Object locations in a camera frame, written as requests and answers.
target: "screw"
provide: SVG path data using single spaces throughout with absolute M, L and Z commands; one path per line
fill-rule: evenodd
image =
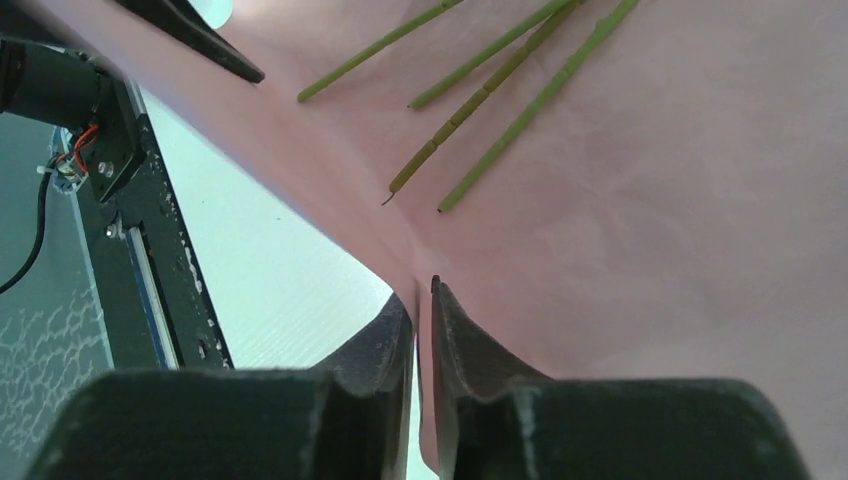
M 206 360 L 206 356 L 209 354 L 209 345 L 202 338 L 198 339 L 197 353 L 200 355 L 201 360 Z
M 106 178 L 112 178 L 112 175 L 115 174 L 115 165 L 112 162 L 100 162 L 97 165 L 97 173 Z
M 115 238 L 118 236 L 118 226 L 114 223 L 106 225 L 106 238 Z

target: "black metal frame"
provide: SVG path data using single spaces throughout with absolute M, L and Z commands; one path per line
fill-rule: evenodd
M 0 37 L 65 47 L 67 43 L 18 7 L 14 0 L 0 0 Z
M 78 192 L 115 367 L 158 364 L 124 235 L 138 227 L 180 366 L 232 368 L 153 128 L 130 88 L 114 80 L 114 98 L 99 112 L 103 123 L 98 140 L 82 151 L 91 178 Z M 117 165 L 109 178 L 97 171 L 101 161 Z

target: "pink cloth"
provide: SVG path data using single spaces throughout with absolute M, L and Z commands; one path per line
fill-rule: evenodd
M 617 0 L 591 0 L 385 207 L 497 67 L 415 95 L 545 0 L 466 0 L 304 105 L 298 91 L 436 0 L 236 0 L 250 85 L 106 0 L 29 0 L 380 275 L 430 276 L 557 377 L 734 376 L 818 478 L 848 478 L 848 3 L 643 0 L 449 214 L 436 205 Z M 422 449 L 435 461 L 422 338 Z

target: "red wire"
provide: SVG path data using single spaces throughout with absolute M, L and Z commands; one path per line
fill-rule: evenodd
M 88 127 L 88 130 L 85 131 L 80 138 L 77 139 L 76 143 L 74 143 L 74 160 L 77 162 L 77 166 L 80 167 L 82 173 L 88 174 L 88 168 L 86 168 L 85 163 L 82 161 L 82 156 L 80 155 L 80 150 L 91 145 L 91 142 L 97 140 L 97 131 L 100 130 L 100 126 L 94 124 Z

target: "green stick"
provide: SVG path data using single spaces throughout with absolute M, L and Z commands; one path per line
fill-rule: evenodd
M 342 76 L 344 76 L 344 74 L 350 72 L 369 58 L 376 55 L 377 52 L 379 52 L 380 50 L 397 42 L 416 28 L 447 12 L 451 8 L 462 3 L 462 1 L 463 0 L 441 0 L 439 4 L 435 7 L 427 10 L 421 15 L 418 15 L 417 17 L 406 22 L 400 27 L 392 30 L 380 40 L 377 40 L 376 42 L 372 43 L 365 50 L 354 55 L 353 58 L 343 63 L 340 67 L 328 73 L 326 76 L 313 83 L 312 85 L 306 87 L 302 92 L 297 95 L 297 101 L 303 103 L 309 100 L 313 95 L 320 92 L 321 90 L 324 90 L 325 88 L 329 87 L 333 82 L 340 79 Z
M 564 7 L 561 7 L 557 10 L 553 15 L 551 15 L 545 23 L 539 27 L 538 30 L 533 32 L 530 37 L 527 38 L 527 41 L 524 42 L 524 45 L 521 46 L 518 50 L 513 53 L 509 59 L 486 80 L 486 83 L 480 87 L 479 90 L 474 92 L 471 95 L 471 98 L 468 99 L 461 107 L 456 111 L 456 113 L 451 116 L 447 122 L 445 122 L 442 127 L 436 131 L 433 138 L 427 141 L 423 147 L 421 147 L 415 156 L 403 167 L 403 170 L 397 174 L 397 176 L 392 180 L 392 183 L 389 184 L 389 192 L 396 193 L 404 185 L 415 172 L 424 165 L 424 162 L 427 161 L 430 156 L 432 156 L 436 149 L 439 148 L 439 145 L 445 143 L 448 138 L 450 138 L 451 134 L 462 125 L 463 122 L 468 120 L 468 118 L 477 110 L 477 108 L 483 104 L 484 101 L 491 95 L 498 87 L 500 87 L 504 81 L 506 81 L 507 77 L 509 77 L 512 72 L 514 72 L 523 62 L 533 53 L 534 50 L 539 48 L 548 37 L 551 36 L 552 33 L 559 27 L 562 22 L 571 15 L 571 12 L 577 8 L 579 2 L 577 1 L 569 1 L 566 3 Z
M 572 56 L 566 60 L 562 69 L 554 76 L 554 78 L 545 86 L 538 96 L 524 109 L 523 112 L 515 119 L 514 122 L 506 129 L 504 134 L 492 145 L 489 150 L 480 158 L 480 161 L 474 165 L 474 168 L 465 175 L 459 182 L 459 185 L 454 188 L 442 203 L 439 204 L 439 212 L 447 212 L 459 202 L 465 193 L 486 173 L 486 171 L 495 163 L 498 157 L 504 150 L 518 137 L 521 132 L 530 124 L 533 118 L 539 114 L 545 104 L 551 100 L 565 85 L 565 83 L 574 76 L 574 73 L 583 65 L 586 58 L 598 45 L 603 43 L 616 27 L 624 20 L 624 17 L 633 10 L 633 7 L 639 3 L 639 0 L 622 0 L 621 3 L 610 13 L 606 18 L 599 21 L 595 25 L 595 30 L 589 35 L 589 38 L 583 45 L 577 49 Z
M 500 52 L 507 45 L 511 44 L 518 37 L 524 35 L 528 30 L 535 27 L 536 25 L 542 23 L 546 18 L 553 15 L 553 13 L 564 5 L 573 2 L 575 0 L 552 0 L 550 3 L 540 8 L 538 11 L 531 14 L 529 17 L 525 18 L 521 23 L 512 27 L 512 29 L 497 40 L 494 41 L 491 45 L 486 47 L 482 52 L 478 53 L 471 60 L 467 61 L 461 67 L 457 68 L 450 75 L 440 80 L 437 84 L 430 87 L 426 92 L 421 95 L 415 97 L 412 102 L 409 103 L 409 108 L 421 108 L 432 102 L 436 97 L 448 91 L 451 87 L 459 83 L 460 80 L 467 77 L 469 73 L 474 71 L 475 68 L 482 65 L 486 60 L 492 58 L 496 53 Z

